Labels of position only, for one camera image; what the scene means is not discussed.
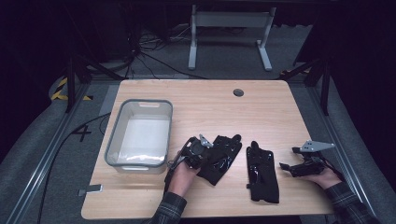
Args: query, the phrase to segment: metal stand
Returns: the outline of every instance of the metal stand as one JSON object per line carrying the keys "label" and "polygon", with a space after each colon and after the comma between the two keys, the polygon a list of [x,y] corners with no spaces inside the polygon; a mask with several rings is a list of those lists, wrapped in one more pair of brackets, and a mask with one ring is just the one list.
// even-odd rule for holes
{"label": "metal stand", "polygon": [[191,47],[189,58],[189,69],[195,69],[197,54],[197,26],[206,27],[256,27],[263,28],[263,36],[257,41],[257,46],[262,56],[265,71],[271,71],[272,66],[265,49],[271,25],[274,20],[276,8],[272,7],[270,12],[207,12],[196,11],[196,5],[192,6],[191,13]]}
{"label": "metal stand", "polygon": [[120,77],[114,72],[103,67],[101,64],[96,63],[84,56],[74,54],[70,57],[67,70],[67,108],[66,113],[68,113],[76,101],[76,80],[75,75],[78,77],[81,83],[87,84],[92,80],[92,76],[87,69],[87,65],[92,66],[96,70],[102,72],[103,74],[113,78],[114,80],[124,80],[126,77]]}
{"label": "metal stand", "polygon": [[307,87],[315,87],[320,78],[322,79],[322,87],[321,87],[321,95],[320,95],[320,107],[322,108],[323,113],[326,116],[329,116],[329,112],[327,110],[327,103],[329,98],[329,87],[330,87],[330,72],[329,72],[329,62],[323,61],[320,59],[316,59],[312,62],[305,63],[291,71],[282,71],[282,76],[278,79],[280,80],[288,80],[291,77],[295,77],[298,74],[302,73],[306,69],[311,68],[308,76],[304,80],[304,84]]}

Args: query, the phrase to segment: metal rail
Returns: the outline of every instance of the metal rail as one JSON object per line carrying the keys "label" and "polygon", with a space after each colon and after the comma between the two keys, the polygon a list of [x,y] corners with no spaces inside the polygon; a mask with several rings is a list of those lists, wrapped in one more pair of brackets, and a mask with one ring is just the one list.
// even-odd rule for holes
{"label": "metal rail", "polygon": [[76,96],[76,103],[70,109],[69,113],[65,113],[64,117],[62,118],[58,129],[55,132],[55,135],[52,137],[49,146],[47,147],[46,151],[44,152],[43,157],[41,158],[40,162],[38,163],[37,167],[32,173],[32,176],[26,185],[21,197],[19,198],[18,202],[14,206],[10,216],[7,219],[8,223],[21,223],[24,215],[26,214],[27,209],[29,208],[30,203],[32,202],[35,194],[37,193],[41,182],[45,179],[47,172],[50,169],[50,164],[54,160],[56,155],[56,150],[62,143],[64,132],[67,128],[67,125],[70,123],[70,120],[73,118],[73,115],[76,113],[78,104],[83,99],[89,85],[88,84],[81,84],[80,88],[78,89],[78,94]]}
{"label": "metal rail", "polygon": [[326,130],[330,135],[330,138],[332,139],[332,142],[335,143],[336,145],[334,150],[335,156],[337,160],[340,162],[340,166],[341,169],[343,170],[343,174],[346,178],[346,182],[351,187],[351,189],[357,194],[357,196],[361,199],[361,201],[368,206],[368,208],[375,216],[375,211],[373,209],[373,206],[371,205],[369,199],[367,198],[366,193],[364,192],[364,189],[361,185],[361,181],[356,176],[356,172],[354,171],[353,166],[350,163],[349,158],[347,157],[346,151],[344,150],[340,138],[338,137],[338,134],[334,129],[332,121],[328,116],[325,116],[322,112],[322,109],[320,107],[320,100],[319,100],[320,96],[318,92],[315,90],[315,88],[307,88],[307,89],[309,96],[311,97],[311,100],[314,102],[315,109],[320,115],[322,122],[325,125]]}

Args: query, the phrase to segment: person's left hand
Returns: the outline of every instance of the person's left hand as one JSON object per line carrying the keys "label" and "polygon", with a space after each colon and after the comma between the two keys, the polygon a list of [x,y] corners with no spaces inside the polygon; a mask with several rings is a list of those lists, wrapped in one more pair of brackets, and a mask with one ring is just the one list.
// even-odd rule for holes
{"label": "person's left hand", "polygon": [[189,190],[195,176],[200,172],[200,170],[201,169],[191,169],[187,166],[186,162],[181,162],[177,166],[172,176],[168,191],[184,197],[184,195],[187,193],[187,190]]}

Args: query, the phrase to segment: black glove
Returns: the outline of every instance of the black glove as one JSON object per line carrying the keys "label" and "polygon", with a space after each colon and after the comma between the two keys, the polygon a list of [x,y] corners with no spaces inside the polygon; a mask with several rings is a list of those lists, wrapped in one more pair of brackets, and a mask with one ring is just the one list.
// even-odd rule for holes
{"label": "black glove", "polygon": [[277,185],[274,153],[259,148],[253,141],[247,148],[247,174],[250,189],[250,198],[258,202],[265,200],[268,203],[279,203],[279,186]]}
{"label": "black glove", "polygon": [[215,186],[228,171],[241,147],[241,135],[239,134],[233,138],[218,136],[213,142],[213,147],[207,150],[208,160],[201,167],[198,176]]}

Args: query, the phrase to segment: metal frame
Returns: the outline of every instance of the metal frame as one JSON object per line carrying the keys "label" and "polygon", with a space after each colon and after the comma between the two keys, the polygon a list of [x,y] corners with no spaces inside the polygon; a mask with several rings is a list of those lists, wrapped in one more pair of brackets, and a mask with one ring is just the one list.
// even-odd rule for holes
{"label": "metal frame", "polygon": [[335,143],[335,157],[337,160],[340,162],[340,167],[342,169],[342,173],[344,174],[344,177],[346,179],[346,182],[348,185],[351,187],[351,189],[356,193],[356,195],[359,197],[359,199],[365,203],[369,210],[373,213],[375,216],[375,211],[370,203],[366,192],[363,189],[363,186],[361,185],[361,180],[358,178],[356,175],[355,170],[353,169],[352,163],[350,162],[349,158],[347,157],[346,151],[344,150],[343,144],[341,143],[341,140],[337,134],[337,131],[334,129],[334,126],[332,124],[332,121],[330,120],[329,116],[325,115],[323,111],[321,110],[321,103],[320,103],[320,96],[318,95],[317,91],[315,90],[314,87],[307,88],[309,96],[311,100],[316,106],[316,110],[318,114],[320,115],[322,122],[330,135],[330,138],[332,139],[332,142]]}
{"label": "metal frame", "polygon": [[270,63],[265,44],[270,34],[271,25],[274,20],[276,8],[272,7],[269,12],[208,12],[197,11],[196,5],[192,6],[191,13],[191,47],[189,58],[189,69],[195,69],[197,55],[197,26],[206,27],[256,27],[263,28],[261,40],[257,40],[257,47],[262,56],[262,63],[265,71],[271,71]]}
{"label": "metal frame", "polygon": [[55,135],[52,137],[49,146],[47,147],[43,157],[41,158],[41,161],[38,163],[37,167],[33,171],[29,183],[26,185],[23,193],[21,194],[21,197],[18,199],[18,202],[14,206],[14,209],[9,215],[6,223],[22,222],[22,219],[26,214],[31,201],[35,197],[35,194],[40,188],[42,181],[46,178],[46,175],[50,170],[50,165],[55,158],[56,150],[62,143],[62,139],[64,137],[67,125],[70,123],[71,119],[76,113],[78,104],[81,102],[88,88],[89,84],[82,84],[78,89],[75,105],[71,107],[69,113],[64,113],[64,117],[62,118]]}

